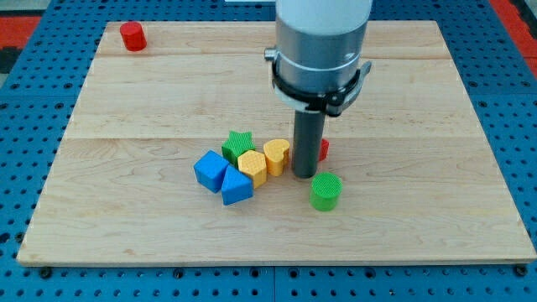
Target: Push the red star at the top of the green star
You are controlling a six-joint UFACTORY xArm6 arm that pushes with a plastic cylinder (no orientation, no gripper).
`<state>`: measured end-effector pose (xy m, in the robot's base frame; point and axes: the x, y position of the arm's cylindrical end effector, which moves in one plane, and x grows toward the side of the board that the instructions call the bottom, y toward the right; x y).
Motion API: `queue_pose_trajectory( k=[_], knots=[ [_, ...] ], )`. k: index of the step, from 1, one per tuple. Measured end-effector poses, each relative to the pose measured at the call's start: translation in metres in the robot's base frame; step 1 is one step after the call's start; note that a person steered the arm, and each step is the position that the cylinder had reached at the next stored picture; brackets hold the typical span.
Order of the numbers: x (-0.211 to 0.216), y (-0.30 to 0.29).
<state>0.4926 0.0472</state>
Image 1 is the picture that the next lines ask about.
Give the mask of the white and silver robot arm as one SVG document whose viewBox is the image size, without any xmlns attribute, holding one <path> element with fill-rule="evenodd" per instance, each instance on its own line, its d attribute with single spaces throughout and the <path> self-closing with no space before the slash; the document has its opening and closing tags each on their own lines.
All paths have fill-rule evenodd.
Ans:
<svg viewBox="0 0 537 302">
<path fill-rule="evenodd" d="M 278 0 L 274 89 L 322 94 L 356 85 L 372 0 Z"/>
</svg>

